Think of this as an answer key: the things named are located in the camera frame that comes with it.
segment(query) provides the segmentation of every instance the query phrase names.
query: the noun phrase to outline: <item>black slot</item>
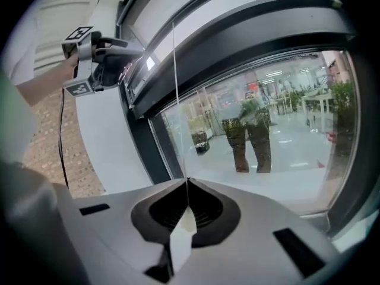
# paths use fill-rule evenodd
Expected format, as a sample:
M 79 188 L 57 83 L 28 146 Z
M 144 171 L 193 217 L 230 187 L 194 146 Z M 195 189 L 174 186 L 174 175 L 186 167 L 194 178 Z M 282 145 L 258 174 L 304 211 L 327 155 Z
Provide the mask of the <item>black slot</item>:
M 305 278 L 325 265 L 289 228 L 275 231 L 273 234 Z
M 99 204 L 91 207 L 86 207 L 86 208 L 80 208 L 79 211 L 83 216 L 87 216 L 89 214 L 97 213 L 103 210 L 107 210 L 110 207 L 107 204 Z

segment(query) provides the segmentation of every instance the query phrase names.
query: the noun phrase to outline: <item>pants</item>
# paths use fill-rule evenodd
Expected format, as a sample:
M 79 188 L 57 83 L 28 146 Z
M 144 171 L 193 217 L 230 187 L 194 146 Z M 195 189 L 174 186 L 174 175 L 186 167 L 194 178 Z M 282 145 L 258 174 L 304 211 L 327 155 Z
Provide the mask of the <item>pants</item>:
M 236 118 L 223 120 L 222 126 L 233 151 L 237 172 L 249 172 L 249 164 L 245 158 L 245 130 L 248 131 L 249 140 L 255 151 L 257 159 L 256 172 L 271 172 L 272 158 L 269 129 L 264 122 L 257 125 L 243 126 L 240 120 Z

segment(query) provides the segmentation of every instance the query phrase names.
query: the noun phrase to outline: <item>black cable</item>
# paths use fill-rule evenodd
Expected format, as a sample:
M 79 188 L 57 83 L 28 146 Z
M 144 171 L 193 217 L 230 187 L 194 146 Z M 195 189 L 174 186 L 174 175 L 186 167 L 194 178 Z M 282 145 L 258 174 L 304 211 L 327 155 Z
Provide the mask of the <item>black cable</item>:
M 59 158 L 61 159 L 62 171 L 65 177 L 65 183 L 67 188 L 69 188 L 69 183 L 67 181 L 66 168 L 64 162 L 64 154 L 62 152 L 62 138 L 61 138 L 61 130 L 62 130 L 62 117 L 64 115 L 64 104 L 65 104 L 65 89 L 62 89 L 62 101 L 61 101 L 61 111 L 59 112 L 59 132 L 58 132 L 58 152 Z

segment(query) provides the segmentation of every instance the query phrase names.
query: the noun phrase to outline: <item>white table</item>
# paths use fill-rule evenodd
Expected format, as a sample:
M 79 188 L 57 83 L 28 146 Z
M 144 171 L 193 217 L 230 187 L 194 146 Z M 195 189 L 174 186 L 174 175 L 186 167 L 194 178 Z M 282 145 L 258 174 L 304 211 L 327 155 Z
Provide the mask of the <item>white table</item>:
M 305 116 L 305 121 L 308 119 L 308 114 L 306 113 L 306 100 L 319 100 L 319 105 L 321 107 L 321 122 L 322 122 L 322 132 L 325 132 L 325 109 L 324 109 L 324 100 L 326 100 L 326 112 L 330 112 L 330 106 L 328 104 L 328 100 L 332 99 L 332 94 L 323 94 L 317 96 L 302 96 L 302 109 L 303 114 Z

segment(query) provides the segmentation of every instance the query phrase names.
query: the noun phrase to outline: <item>thin wire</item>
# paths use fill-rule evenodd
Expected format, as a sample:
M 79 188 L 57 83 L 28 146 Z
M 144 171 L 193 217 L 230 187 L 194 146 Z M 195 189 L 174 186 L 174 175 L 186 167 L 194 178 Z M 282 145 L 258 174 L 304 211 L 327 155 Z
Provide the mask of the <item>thin wire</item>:
M 69 183 L 67 181 L 67 175 L 66 175 L 65 162 L 64 162 L 64 154 L 62 151 L 62 138 L 61 138 L 62 117 L 64 115 L 64 104 L 65 104 L 65 89 L 63 88 L 62 89 L 61 110 L 59 112 L 58 152 L 59 152 L 59 158 L 61 159 L 62 171 L 64 173 L 66 187 L 69 188 Z
M 177 97 L 177 107 L 178 107 L 178 121 L 179 121 L 179 133 L 180 133 L 180 145 L 182 148 L 182 166 L 183 166 L 183 175 L 186 179 L 186 190 L 188 187 L 188 181 L 186 176 L 186 167 L 185 167 L 185 147 L 183 146 L 183 135 L 182 135 L 182 122 L 181 122 L 181 110 L 179 109 L 179 96 L 178 96 L 178 81 L 177 81 L 177 63 L 176 63 L 176 47 L 174 41 L 174 22 L 172 22 L 173 30 L 173 61 L 174 61 L 174 79 L 176 83 L 176 97 Z

